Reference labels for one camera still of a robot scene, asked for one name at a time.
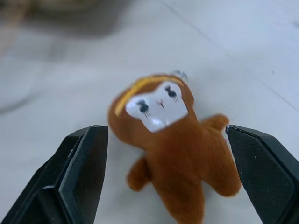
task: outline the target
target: white tile surface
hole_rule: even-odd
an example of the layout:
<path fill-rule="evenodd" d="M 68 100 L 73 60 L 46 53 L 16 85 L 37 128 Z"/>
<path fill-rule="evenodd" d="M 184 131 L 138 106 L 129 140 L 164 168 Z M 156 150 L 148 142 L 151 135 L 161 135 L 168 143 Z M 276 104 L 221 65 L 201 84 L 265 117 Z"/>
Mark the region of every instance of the white tile surface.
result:
<path fill-rule="evenodd" d="M 184 70 L 200 118 L 223 112 L 299 159 L 298 23 L 296 0 L 110 0 L 24 23 L 0 61 L 0 219 L 64 136 L 106 124 L 113 97 L 152 72 Z M 96 224 L 175 223 L 152 186 L 126 186 L 140 153 L 110 133 Z M 261 223 L 245 191 L 205 195 L 205 224 Z"/>

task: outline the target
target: brown plush monkey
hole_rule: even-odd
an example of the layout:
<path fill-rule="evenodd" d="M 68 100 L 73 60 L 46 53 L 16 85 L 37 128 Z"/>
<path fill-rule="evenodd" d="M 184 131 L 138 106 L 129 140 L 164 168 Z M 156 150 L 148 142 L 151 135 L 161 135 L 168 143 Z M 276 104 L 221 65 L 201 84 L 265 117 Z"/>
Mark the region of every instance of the brown plush monkey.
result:
<path fill-rule="evenodd" d="M 128 174 L 140 191 L 152 182 L 179 224 L 201 224 L 201 181 L 222 196 L 234 196 L 241 181 L 221 131 L 228 118 L 218 114 L 198 122 L 194 98 L 180 78 L 166 74 L 136 81 L 113 103 L 109 125 L 123 142 L 145 151 Z"/>

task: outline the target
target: black eye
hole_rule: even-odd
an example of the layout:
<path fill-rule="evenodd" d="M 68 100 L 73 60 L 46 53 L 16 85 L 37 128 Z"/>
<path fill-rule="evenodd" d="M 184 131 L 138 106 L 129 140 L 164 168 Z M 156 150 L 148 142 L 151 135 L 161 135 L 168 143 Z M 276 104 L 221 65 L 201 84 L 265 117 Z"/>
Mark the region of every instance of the black eye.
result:
<path fill-rule="evenodd" d="M 145 103 L 144 100 L 140 100 L 136 104 L 139 106 L 139 110 L 141 113 L 146 113 L 150 109 L 150 107 Z"/>
<path fill-rule="evenodd" d="M 170 96 L 171 98 L 176 98 L 177 97 L 176 92 L 171 90 L 170 85 L 165 88 L 165 91 L 168 93 L 168 96 Z"/>

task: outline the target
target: plush toy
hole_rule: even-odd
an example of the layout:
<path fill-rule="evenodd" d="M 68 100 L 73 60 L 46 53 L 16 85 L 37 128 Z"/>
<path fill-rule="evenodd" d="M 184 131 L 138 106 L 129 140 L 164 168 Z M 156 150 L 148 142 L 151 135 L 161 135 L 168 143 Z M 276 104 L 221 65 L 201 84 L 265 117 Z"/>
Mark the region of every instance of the plush toy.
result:
<path fill-rule="evenodd" d="M 193 95 L 182 79 L 161 74 L 137 80 L 108 112 L 115 135 L 145 151 L 128 174 L 129 187 L 140 191 L 152 182 L 179 224 L 202 223 L 201 181 L 227 197 L 241 188 L 221 132 L 228 118 L 218 114 L 198 122 L 193 104 Z"/>

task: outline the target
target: yellow headband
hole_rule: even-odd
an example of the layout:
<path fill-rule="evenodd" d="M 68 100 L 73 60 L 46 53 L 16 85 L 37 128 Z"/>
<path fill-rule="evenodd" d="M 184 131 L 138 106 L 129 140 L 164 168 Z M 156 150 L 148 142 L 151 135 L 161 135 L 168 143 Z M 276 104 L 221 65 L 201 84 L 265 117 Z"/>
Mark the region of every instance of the yellow headband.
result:
<path fill-rule="evenodd" d="M 152 77 L 146 77 L 143 79 L 140 79 L 136 83 L 133 84 L 133 86 L 127 91 L 127 93 L 122 96 L 122 98 L 118 101 L 118 103 L 115 106 L 114 113 L 116 116 L 119 116 L 124 105 L 127 103 L 127 101 L 135 95 L 142 87 L 144 87 L 147 84 L 150 83 L 158 83 L 158 82 L 165 82 L 165 81 L 172 81 L 178 84 L 183 85 L 183 82 L 180 81 L 178 78 L 170 77 L 170 76 L 152 76 Z"/>

